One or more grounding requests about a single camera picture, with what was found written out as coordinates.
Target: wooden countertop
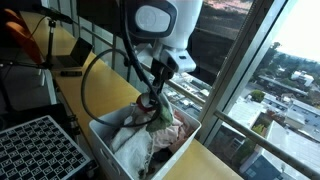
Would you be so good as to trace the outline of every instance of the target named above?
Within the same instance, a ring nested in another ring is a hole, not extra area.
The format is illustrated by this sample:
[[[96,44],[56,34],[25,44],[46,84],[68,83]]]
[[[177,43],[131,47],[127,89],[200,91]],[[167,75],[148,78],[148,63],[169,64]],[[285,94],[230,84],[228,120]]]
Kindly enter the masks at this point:
[[[41,19],[38,14],[21,12],[21,15],[30,31],[33,31],[37,22]],[[47,54],[49,37],[47,24],[48,21],[44,20],[34,34],[43,55]],[[57,23],[52,54],[69,54],[75,41],[75,38]],[[83,73],[94,57],[93,53],[89,55],[87,62],[81,68]],[[92,118],[85,112],[80,98],[82,77],[61,77],[57,71],[52,73],[71,111],[77,115],[84,136],[93,146],[89,138],[89,122]],[[107,114],[129,105],[130,102],[135,102],[139,94],[133,86],[102,61],[98,61],[88,76],[86,100],[88,107],[96,116]],[[164,179],[241,179],[241,177],[197,140],[193,140]]]

